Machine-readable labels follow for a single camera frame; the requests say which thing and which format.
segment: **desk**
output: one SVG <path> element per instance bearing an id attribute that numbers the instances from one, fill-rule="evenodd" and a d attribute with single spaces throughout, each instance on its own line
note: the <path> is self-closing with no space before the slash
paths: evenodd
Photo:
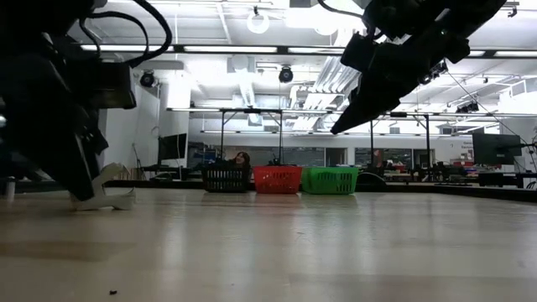
<path id="1" fill-rule="evenodd" d="M 524 179 L 537 179 L 537 173 L 490 172 L 480 173 L 477 178 L 479 179 L 479 186 L 497 185 L 501 188 L 504 185 L 516 185 L 517 188 L 523 189 Z"/>
<path id="2" fill-rule="evenodd" d="M 170 174 L 179 174 L 181 172 L 180 178 L 186 180 L 188 174 L 190 173 L 190 168 L 179 168 L 179 167 L 163 167 L 158 165 L 152 165 L 148 167 L 142 167 L 143 172 L 153 172 L 157 173 L 170 173 Z"/>

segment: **basket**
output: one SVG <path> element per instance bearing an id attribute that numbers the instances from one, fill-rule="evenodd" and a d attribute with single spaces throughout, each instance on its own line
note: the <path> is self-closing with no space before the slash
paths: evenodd
<path id="1" fill-rule="evenodd" d="M 203 189 L 207 192 L 241 193 L 250 185 L 250 168 L 211 165 L 203 169 Z"/>
<path id="2" fill-rule="evenodd" d="M 352 194 L 357 177 L 357 168 L 306 168 L 302 189 L 310 194 Z"/>
<path id="3" fill-rule="evenodd" d="M 300 188 L 301 167 L 255 167 L 255 190 L 262 194 L 296 194 Z"/>

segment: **security camera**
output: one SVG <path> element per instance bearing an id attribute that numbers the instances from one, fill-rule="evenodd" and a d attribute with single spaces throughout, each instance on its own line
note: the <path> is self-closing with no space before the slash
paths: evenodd
<path id="1" fill-rule="evenodd" d="M 147 87 L 147 88 L 153 88 L 159 84 L 159 81 L 154 77 L 154 71 L 153 70 L 146 70 L 143 72 L 143 75 L 140 77 L 140 85 Z"/>
<path id="2" fill-rule="evenodd" d="M 289 83 L 293 80 L 293 71 L 291 67 L 283 66 L 282 70 L 279 72 L 279 81 L 281 83 Z"/>

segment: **computer monitor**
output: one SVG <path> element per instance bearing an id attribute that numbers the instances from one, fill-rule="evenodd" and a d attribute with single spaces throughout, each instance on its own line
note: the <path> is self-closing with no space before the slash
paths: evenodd
<path id="1" fill-rule="evenodd" d="M 474 133 L 472 140 L 474 164 L 514 164 L 522 156 L 518 135 Z"/>
<path id="2" fill-rule="evenodd" d="M 165 159 L 184 159 L 186 133 L 159 138 L 159 163 Z"/>

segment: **metal pole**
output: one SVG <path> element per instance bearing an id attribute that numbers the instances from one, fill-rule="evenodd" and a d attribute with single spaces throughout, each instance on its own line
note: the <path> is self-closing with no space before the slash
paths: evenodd
<path id="1" fill-rule="evenodd" d="M 371 125 L 371 168 L 373 168 L 373 164 L 375 162 L 375 155 L 373 154 L 373 121 L 370 122 Z"/>
<path id="2" fill-rule="evenodd" d="M 429 132 L 429 115 L 425 115 L 425 131 L 427 133 L 427 179 L 432 181 L 431 178 L 431 165 L 430 165 L 430 132 Z"/>
<path id="3" fill-rule="evenodd" d="M 284 114 L 279 114 L 279 164 L 284 164 L 284 160 L 282 159 L 282 145 L 284 141 L 284 133 L 282 132 L 284 130 Z"/>
<path id="4" fill-rule="evenodd" d="M 226 113 L 222 112 L 222 133 L 220 135 L 220 159 L 224 160 L 224 125 L 226 121 L 224 120 L 224 115 Z"/>

